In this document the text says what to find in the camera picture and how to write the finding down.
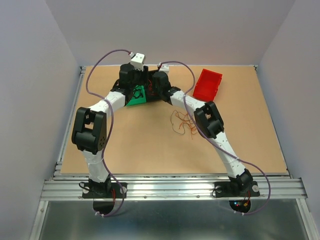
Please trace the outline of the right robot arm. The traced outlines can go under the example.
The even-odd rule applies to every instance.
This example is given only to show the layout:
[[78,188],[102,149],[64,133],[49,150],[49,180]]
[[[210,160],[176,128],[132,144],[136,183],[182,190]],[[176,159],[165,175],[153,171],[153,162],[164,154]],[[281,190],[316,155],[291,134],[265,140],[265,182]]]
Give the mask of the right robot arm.
[[213,101],[197,100],[172,86],[164,71],[152,70],[149,82],[152,92],[164,102],[185,109],[199,134],[215,147],[229,178],[225,188],[235,196],[247,194],[251,190],[253,177],[229,143],[216,104]]

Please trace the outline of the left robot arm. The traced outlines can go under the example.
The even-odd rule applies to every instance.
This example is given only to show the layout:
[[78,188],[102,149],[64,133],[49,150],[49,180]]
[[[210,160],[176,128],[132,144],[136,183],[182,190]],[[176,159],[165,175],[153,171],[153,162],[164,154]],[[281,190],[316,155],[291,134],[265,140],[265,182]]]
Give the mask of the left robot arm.
[[105,148],[113,129],[107,126],[107,121],[114,119],[115,111],[126,106],[134,95],[135,87],[147,83],[148,78],[148,66],[137,69],[131,63],[123,64],[107,96],[90,107],[80,107],[76,111],[71,141],[83,153],[89,170],[88,181],[79,184],[84,199],[115,195],[104,161]]

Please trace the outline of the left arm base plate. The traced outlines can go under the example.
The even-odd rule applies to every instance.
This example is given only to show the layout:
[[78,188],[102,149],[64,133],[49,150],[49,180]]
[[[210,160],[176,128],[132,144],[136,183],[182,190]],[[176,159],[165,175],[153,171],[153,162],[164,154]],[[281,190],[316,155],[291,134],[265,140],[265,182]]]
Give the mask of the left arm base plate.
[[106,182],[81,181],[78,186],[82,189],[83,199],[120,199],[127,197],[127,183],[121,182],[120,187],[116,182],[107,180]]

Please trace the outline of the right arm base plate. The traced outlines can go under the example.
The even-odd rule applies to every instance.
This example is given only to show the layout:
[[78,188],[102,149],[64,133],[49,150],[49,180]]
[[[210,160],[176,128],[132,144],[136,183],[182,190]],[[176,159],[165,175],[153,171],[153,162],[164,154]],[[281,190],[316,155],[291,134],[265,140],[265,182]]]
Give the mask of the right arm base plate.
[[211,192],[214,198],[244,198],[244,197],[259,197],[260,189],[256,181],[251,182],[244,189],[236,186],[230,181],[217,181],[214,182],[214,187]]

